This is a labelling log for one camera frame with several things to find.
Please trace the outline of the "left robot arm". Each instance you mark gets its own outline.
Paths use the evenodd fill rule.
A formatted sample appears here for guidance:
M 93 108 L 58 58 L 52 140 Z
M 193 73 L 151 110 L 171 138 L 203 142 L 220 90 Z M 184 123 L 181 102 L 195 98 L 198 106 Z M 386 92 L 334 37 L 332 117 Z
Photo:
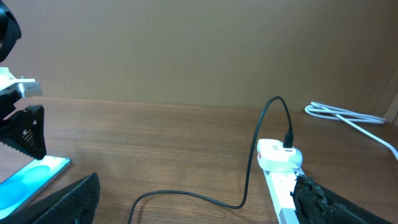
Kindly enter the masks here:
M 11 10 L 1 2 L 1 61 L 4 61 L 22 37 L 21 28 Z M 1 143 L 34 159 L 46 154 L 44 107 L 29 105 L 16 110 L 22 98 L 42 94 L 40 83 L 33 78 L 16 78 L 7 67 L 1 68 Z

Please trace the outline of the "white USB charger adapter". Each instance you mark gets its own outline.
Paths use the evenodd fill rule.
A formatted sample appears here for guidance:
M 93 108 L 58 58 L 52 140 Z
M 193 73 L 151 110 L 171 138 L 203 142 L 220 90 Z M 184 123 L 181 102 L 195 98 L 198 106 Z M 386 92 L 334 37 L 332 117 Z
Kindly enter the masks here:
M 279 140 L 260 139 L 257 143 L 257 161 L 264 171 L 290 172 L 301 168 L 303 155 L 296 147 L 284 147 Z

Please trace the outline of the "turquoise screen Galaxy smartphone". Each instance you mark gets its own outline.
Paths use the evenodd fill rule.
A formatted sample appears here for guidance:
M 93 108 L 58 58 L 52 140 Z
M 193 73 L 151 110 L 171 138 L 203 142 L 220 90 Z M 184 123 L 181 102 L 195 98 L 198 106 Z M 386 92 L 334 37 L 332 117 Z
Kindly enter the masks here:
M 34 159 L 1 183 L 1 219 L 25 207 L 41 191 L 67 170 L 72 160 L 45 156 Z

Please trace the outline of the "white power strip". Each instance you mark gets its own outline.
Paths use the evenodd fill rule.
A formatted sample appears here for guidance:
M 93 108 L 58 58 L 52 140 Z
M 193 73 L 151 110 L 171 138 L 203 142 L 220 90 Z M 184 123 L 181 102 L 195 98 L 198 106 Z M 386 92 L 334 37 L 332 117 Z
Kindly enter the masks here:
M 290 194 L 294 191 L 299 175 L 304 175 L 301 168 L 290 172 L 264 171 L 264 177 L 279 224 L 299 224 L 295 214 L 294 200 Z

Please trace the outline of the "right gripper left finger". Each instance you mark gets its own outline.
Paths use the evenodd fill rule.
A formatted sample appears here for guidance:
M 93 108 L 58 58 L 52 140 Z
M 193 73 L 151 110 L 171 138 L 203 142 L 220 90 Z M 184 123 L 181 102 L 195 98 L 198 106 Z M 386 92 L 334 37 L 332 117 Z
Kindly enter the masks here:
M 97 173 L 1 220 L 1 224 L 92 224 L 100 199 Z

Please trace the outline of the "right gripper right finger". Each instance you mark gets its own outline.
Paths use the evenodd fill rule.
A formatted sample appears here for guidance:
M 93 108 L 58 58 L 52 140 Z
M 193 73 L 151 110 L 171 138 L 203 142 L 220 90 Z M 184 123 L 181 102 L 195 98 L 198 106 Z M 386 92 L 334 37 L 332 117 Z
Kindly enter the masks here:
M 305 224 L 391 224 L 344 197 L 299 175 L 290 193 L 299 223 Z

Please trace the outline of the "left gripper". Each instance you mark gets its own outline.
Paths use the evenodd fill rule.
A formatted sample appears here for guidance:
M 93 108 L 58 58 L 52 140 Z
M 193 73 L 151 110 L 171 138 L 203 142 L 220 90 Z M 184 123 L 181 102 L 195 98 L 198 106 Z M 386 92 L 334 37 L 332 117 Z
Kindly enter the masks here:
M 28 106 L 4 119 L 16 109 L 14 103 L 20 99 L 21 95 L 16 90 L 1 95 L 1 142 L 27 156 L 42 160 L 47 154 L 44 139 L 44 107 Z

